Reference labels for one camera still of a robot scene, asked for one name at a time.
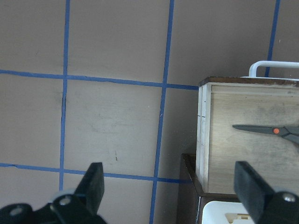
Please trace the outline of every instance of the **wooden box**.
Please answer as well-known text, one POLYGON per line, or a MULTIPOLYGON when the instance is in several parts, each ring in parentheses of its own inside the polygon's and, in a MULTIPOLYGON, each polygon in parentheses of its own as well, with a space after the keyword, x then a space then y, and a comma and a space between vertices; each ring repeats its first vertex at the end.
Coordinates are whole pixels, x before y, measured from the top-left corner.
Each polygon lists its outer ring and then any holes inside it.
POLYGON ((299 145, 234 124, 299 126, 299 82, 210 77, 199 84, 196 174, 207 193, 233 194, 235 161, 299 194, 299 145))

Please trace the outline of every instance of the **wooden block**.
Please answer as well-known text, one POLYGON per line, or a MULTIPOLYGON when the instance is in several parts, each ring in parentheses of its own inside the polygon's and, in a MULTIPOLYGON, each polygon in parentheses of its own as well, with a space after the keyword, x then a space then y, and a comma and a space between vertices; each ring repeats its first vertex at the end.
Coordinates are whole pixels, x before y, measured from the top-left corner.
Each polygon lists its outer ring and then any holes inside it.
POLYGON ((299 82, 262 80, 214 78, 199 87, 196 174, 204 192, 233 194, 235 161, 248 161, 271 186, 299 194, 299 145, 232 127, 299 126, 299 82))

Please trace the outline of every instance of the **black scissors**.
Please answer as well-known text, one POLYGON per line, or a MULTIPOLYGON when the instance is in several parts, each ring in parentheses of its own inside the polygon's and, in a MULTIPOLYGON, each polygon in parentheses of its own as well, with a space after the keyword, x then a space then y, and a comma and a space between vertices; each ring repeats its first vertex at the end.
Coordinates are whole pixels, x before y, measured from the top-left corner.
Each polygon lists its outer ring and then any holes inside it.
POLYGON ((234 128, 248 132, 278 135, 284 139, 299 144, 299 126, 268 127, 256 125, 233 125, 234 128))

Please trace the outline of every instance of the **screw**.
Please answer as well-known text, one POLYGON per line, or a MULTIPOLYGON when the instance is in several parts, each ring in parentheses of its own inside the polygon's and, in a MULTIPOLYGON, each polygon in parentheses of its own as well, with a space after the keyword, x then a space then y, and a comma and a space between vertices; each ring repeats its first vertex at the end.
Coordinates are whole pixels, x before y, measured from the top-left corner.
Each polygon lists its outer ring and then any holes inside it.
POLYGON ((284 198, 284 200, 286 202, 295 202, 296 201, 296 198, 294 195, 290 194, 290 193, 284 193, 282 195, 282 197, 284 198))
POLYGON ((23 209, 21 207, 16 207, 16 208, 12 209, 9 214, 10 214, 10 216, 16 216, 16 215, 21 214, 22 212, 23 212, 23 209))
POLYGON ((66 196, 65 198, 63 198, 63 199, 61 199, 61 200, 59 201, 59 204, 62 205, 62 206, 64 206, 64 205, 69 204, 70 202, 71 202, 70 197, 66 196))

